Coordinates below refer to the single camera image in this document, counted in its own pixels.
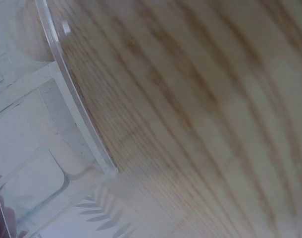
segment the glass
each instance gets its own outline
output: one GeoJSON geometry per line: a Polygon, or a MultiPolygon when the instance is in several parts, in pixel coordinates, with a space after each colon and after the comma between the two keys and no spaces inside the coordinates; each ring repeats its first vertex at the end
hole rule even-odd
{"type": "Polygon", "coordinates": [[[116,172],[64,76],[35,1],[0,0],[0,238],[37,236],[116,172]]]}
{"type": "Polygon", "coordinates": [[[62,104],[53,81],[0,117],[2,237],[37,235],[106,178],[62,104]]]}

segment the wooden surface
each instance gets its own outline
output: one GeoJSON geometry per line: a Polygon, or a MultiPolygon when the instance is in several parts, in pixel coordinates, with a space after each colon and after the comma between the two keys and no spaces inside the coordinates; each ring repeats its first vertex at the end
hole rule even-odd
{"type": "Polygon", "coordinates": [[[302,0],[48,3],[134,223],[302,238],[302,0]]]}

